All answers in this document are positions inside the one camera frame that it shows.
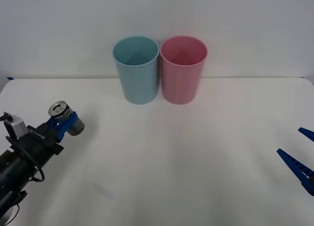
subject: white wall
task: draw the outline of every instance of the white wall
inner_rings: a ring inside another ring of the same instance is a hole
[[[0,0],[0,71],[117,76],[123,37],[204,40],[204,76],[313,76],[314,0]]]

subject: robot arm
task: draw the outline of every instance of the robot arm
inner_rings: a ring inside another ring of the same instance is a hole
[[[30,181],[44,181],[42,167],[63,150],[58,143],[77,118],[76,112],[73,112],[68,120],[59,124],[51,117],[34,128],[26,127],[21,118],[8,113],[0,117],[9,133],[6,139],[13,150],[6,150],[0,156],[0,226],[5,225],[8,220],[6,215],[12,213],[11,208],[26,197],[27,192],[23,188]],[[37,172],[40,172],[41,179],[34,177]]]

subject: table surface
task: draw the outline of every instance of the table surface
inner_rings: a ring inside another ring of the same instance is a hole
[[[20,79],[0,111],[38,126],[65,100],[85,123],[27,185],[12,226],[313,226],[314,198],[276,153],[314,169],[314,87],[204,78],[195,100],[127,102],[118,79]],[[1,152],[9,147],[0,126]]]

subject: cup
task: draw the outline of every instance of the cup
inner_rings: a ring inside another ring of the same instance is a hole
[[[207,54],[206,45],[191,36],[176,36],[161,45],[161,85],[166,100],[186,104],[195,98]]]
[[[135,104],[152,101],[158,93],[158,44],[144,36],[131,36],[113,49],[125,98]]]

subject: cable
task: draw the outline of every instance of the cable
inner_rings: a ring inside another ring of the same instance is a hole
[[[37,161],[35,161],[34,158],[23,147],[21,147],[18,142],[14,141],[9,136],[6,136],[5,138],[7,139],[7,141],[10,142],[10,144],[12,144],[14,147],[16,147],[22,153],[24,153],[28,157],[28,159],[37,167],[37,169],[38,169],[38,171],[39,171],[39,173],[41,175],[41,179],[38,179],[36,177],[32,177],[31,181],[43,182],[45,180],[45,175],[44,175],[44,172],[41,169],[40,165],[37,163]]]
[[[16,212],[15,216],[13,217],[12,220],[10,220],[9,222],[7,222],[4,226],[7,226],[9,223],[11,223],[11,222],[15,219],[15,217],[18,215],[18,213],[19,213],[19,211],[20,211],[20,206],[19,206],[18,204],[17,204],[17,206],[18,206],[18,211]]]
[[[9,122],[13,121],[11,114],[4,112],[3,116],[0,117],[0,122],[3,122],[5,120],[8,120]]]

